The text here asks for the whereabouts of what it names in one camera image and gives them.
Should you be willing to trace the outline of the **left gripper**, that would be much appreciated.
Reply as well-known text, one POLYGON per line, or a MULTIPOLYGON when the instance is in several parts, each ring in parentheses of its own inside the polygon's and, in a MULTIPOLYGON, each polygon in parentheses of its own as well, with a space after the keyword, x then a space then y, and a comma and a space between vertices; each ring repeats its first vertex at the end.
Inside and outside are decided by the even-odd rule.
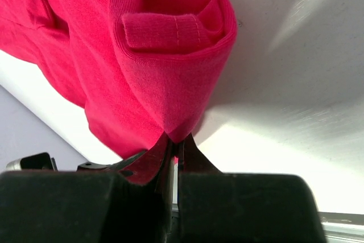
POLYGON ((98 164, 93 162, 86 162, 77 166, 77 172, 80 171, 115 171, 115 172, 135 172, 135 170, 130 167, 135 161, 142 157, 147 151, 143 150, 136 155, 133 155, 127 159, 121 160, 113 164, 98 164))

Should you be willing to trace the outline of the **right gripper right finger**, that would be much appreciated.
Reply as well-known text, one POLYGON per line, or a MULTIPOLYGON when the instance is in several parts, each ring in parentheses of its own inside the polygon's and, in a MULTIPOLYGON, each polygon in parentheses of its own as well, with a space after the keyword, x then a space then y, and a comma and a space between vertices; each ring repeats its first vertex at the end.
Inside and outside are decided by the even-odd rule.
POLYGON ((181 242, 325 242, 307 183, 285 174, 226 173, 196 146, 178 145, 181 242))

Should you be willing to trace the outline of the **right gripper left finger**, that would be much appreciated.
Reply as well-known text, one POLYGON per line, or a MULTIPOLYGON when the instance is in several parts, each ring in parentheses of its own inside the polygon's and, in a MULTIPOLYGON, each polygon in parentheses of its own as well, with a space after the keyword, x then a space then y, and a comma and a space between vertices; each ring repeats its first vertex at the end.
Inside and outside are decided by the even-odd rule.
POLYGON ((1 174, 2 242, 166 242, 173 143, 162 135, 135 172, 1 174))

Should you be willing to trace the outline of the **red t-shirt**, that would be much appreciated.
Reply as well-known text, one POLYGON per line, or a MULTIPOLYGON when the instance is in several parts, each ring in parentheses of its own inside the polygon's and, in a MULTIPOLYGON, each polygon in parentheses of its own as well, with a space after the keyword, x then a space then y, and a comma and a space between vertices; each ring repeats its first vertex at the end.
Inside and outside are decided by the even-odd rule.
POLYGON ((122 158, 193 130, 236 36, 229 0, 1 0, 1 50, 35 64, 122 158))

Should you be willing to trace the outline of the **aluminium table frame rail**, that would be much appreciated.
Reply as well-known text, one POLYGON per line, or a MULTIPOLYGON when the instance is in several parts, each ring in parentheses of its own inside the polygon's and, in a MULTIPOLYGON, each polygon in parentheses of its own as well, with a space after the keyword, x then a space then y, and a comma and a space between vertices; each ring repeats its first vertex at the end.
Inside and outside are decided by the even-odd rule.
POLYGON ((319 212, 327 242, 363 242, 363 215, 319 212))

